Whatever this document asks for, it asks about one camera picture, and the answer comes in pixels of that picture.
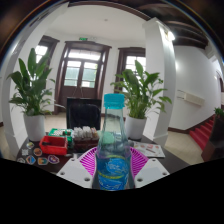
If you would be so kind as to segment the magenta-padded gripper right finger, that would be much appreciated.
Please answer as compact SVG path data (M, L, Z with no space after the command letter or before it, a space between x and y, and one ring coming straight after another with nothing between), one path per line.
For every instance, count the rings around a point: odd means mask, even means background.
M149 159L133 147L130 150L131 173L135 188L141 188L169 175L166 168L156 158Z

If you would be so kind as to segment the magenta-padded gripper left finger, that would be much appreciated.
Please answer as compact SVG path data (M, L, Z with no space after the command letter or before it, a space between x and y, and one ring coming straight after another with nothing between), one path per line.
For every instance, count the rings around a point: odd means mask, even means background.
M96 148L91 148L79 158L70 158L57 175L83 188L91 188L96 171Z

